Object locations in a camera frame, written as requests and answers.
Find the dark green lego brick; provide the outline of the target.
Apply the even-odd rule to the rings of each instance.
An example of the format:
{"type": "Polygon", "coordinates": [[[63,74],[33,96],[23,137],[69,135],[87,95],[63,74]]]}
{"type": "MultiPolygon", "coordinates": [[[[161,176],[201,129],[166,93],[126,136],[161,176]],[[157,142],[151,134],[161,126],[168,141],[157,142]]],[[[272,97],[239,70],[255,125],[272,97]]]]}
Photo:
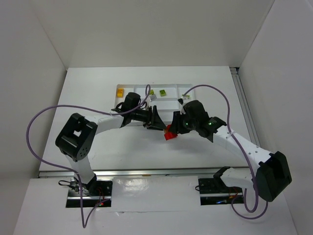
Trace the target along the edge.
{"type": "Polygon", "coordinates": [[[165,90],[160,90],[160,91],[159,91],[159,94],[160,94],[161,97],[167,95],[165,90]]]}

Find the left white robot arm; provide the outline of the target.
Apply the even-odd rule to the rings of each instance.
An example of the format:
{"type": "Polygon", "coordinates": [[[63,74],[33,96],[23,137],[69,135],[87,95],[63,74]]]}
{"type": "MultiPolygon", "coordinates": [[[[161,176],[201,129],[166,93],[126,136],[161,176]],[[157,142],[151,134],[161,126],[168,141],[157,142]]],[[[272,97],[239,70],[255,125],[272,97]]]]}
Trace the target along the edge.
{"type": "Polygon", "coordinates": [[[108,116],[84,117],[74,113],[57,136],[55,144],[76,171],[74,175],[76,183],[78,184],[78,179],[81,179],[84,193],[90,195],[97,188],[97,178],[88,159],[88,153],[97,134],[122,128],[133,120],[142,122],[143,127],[147,129],[159,131],[166,129],[156,106],[135,109],[140,101],[139,94],[129,92],[124,101],[112,109],[108,116]]]}

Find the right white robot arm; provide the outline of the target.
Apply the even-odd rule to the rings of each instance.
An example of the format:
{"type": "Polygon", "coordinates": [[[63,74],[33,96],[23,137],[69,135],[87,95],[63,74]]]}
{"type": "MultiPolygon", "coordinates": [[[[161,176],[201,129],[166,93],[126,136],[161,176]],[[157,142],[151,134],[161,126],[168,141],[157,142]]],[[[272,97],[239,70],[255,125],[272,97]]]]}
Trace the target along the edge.
{"type": "Polygon", "coordinates": [[[272,153],[248,141],[229,128],[218,117],[210,117],[198,100],[185,102],[178,99],[181,110],[173,114],[169,131],[173,134],[187,134],[196,131],[228,150],[239,159],[245,160],[248,170],[221,168],[214,177],[227,187],[255,189],[267,202],[272,202],[291,182],[291,173],[286,156],[277,151],[272,153]]]}

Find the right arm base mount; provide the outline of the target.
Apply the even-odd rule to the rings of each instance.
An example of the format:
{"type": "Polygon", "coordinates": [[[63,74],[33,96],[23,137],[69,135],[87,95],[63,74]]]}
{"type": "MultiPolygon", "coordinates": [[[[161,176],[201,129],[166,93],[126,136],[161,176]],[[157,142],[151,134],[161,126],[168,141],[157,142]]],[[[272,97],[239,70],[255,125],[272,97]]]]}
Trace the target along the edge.
{"type": "Polygon", "coordinates": [[[200,193],[201,206],[243,204],[243,191],[238,187],[219,186],[214,178],[199,178],[195,190],[200,193]]]}

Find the red and green lego stack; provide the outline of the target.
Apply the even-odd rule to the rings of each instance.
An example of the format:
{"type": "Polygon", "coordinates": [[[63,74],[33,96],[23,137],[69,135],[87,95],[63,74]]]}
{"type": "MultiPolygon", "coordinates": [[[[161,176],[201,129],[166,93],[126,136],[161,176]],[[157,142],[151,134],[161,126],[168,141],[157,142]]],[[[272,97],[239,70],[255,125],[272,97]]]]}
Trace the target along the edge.
{"type": "Polygon", "coordinates": [[[178,136],[177,134],[170,132],[170,127],[171,125],[169,124],[166,126],[166,129],[164,130],[164,137],[167,141],[174,139],[178,136]]]}

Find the small yellow lego brick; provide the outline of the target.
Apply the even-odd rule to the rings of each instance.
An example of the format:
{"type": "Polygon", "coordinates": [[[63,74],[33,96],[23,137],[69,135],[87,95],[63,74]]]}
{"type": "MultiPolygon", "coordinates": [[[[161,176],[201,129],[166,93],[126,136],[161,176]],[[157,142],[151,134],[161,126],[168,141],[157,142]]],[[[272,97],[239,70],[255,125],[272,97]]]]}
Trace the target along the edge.
{"type": "Polygon", "coordinates": [[[124,96],[124,89],[123,88],[117,89],[116,97],[122,98],[123,96],[124,96]]]}

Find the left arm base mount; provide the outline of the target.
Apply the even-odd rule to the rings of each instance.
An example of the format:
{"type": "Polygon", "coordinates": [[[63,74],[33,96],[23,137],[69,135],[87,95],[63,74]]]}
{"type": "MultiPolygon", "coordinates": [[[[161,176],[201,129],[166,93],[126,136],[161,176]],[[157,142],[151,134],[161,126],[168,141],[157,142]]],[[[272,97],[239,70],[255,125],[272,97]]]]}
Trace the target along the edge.
{"type": "MultiPolygon", "coordinates": [[[[80,190],[78,182],[75,179],[71,179],[70,181],[60,180],[58,185],[68,188],[66,208],[79,208],[80,190]]],[[[112,180],[100,180],[96,182],[91,192],[83,188],[83,208],[93,208],[100,202],[101,204],[98,206],[100,208],[111,207],[112,187],[112,180]]]]}

